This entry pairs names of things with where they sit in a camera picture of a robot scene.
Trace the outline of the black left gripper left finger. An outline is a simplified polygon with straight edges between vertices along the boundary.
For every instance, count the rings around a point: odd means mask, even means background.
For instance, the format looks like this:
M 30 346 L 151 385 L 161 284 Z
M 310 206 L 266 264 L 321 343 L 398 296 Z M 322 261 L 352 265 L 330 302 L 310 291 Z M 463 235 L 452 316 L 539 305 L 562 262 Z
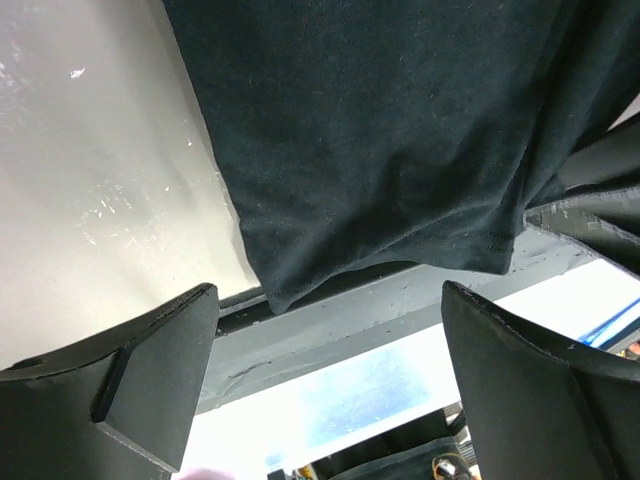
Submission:
M 1 372 L 4 479 L 169 479 L 181 469 L 219 315 L 200 284 Z

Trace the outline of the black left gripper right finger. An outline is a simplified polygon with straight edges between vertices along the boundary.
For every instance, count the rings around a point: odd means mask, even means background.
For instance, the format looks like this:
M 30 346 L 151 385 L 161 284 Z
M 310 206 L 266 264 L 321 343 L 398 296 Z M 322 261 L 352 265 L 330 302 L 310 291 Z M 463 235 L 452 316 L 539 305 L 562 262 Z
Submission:
M 482 478 L 638 478 L 638 363 L 451 281 L 442 321 Z

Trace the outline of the black t shirt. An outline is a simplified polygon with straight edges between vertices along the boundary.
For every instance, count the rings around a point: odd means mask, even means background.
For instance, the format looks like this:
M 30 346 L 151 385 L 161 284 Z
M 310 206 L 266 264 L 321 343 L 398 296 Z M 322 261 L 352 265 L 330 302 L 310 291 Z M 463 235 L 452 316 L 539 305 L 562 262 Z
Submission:
M 271 309 L 409 261 L 503 275 L 639 92 L 635 1 L 168 1 Z

